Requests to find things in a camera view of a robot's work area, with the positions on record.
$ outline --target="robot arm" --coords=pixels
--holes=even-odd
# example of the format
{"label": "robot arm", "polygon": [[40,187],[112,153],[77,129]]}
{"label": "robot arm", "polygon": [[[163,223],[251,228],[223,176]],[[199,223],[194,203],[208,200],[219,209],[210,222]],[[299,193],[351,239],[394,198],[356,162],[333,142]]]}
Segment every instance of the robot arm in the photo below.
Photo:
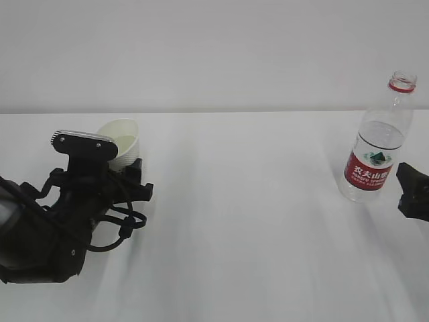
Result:
{"label": "robot arm", "polygon": [[[68,154],[67,171],[51,172],[39,192],[27,182],[18,186],[0,177],[0,279],[14,283],[64,282],[82,270],[86,251],[106,252],[142,228],[146,217],[133,210],[133,201],[149,201],[153,185],[141,183],[141,159],[120,174],[109,170],[117,155],[111,138],[76,131],[57,131],[57,152]],[[51,207],[36,200],[52,186],[60,197]],[[127,203],[126,208],[115,206]],[[106,215],[112,209],[124,219]],[[101,221],[120,226],[111,245],[91,245]]]}

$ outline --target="white paper cup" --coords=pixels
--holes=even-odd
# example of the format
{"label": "white paper cup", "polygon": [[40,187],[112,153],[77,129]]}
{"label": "white paper cup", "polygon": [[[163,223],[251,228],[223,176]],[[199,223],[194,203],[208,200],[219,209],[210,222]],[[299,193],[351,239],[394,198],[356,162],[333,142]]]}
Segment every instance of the white paper cup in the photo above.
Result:
{"label": "white paper cup", "polygon": [[110,169],[113,171],[121,171],[139,157],[139,126],[135,120],[116,119],[104,124],[97,134],[109,136],[118,147],[118,155],[109,161]]}

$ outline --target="white table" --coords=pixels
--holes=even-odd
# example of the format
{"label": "white table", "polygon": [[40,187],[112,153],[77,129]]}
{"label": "white table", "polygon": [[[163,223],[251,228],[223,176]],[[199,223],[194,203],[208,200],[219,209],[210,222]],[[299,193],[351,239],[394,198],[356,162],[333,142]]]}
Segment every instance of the white table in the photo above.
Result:
{"label": "white table", "polygon": [[[429,223],[397,210],[395,169],[368,205],[336,187],[361,112],[2,115],[0,174],[41,187],[56,129],[118,117],[139,122],[147,226],[65,284],[0,285],[2,322],[429,321]],[[428,122],[400,157],[425,173]]]}

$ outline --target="plastic water bottle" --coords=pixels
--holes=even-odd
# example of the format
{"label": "plastic water bottle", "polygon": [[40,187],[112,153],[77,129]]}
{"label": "plastic water bottle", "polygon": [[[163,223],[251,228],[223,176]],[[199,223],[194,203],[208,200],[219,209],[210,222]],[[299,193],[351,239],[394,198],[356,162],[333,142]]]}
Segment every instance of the plastic water bottle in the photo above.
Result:
{"label": "plastic water bottle", "polygon": [[411,94],[416,81],[414,75],[395,72],[385,104],[365,113],[339,181],[340,191],[350,200],[364,203],[379,194],[412,122]]}

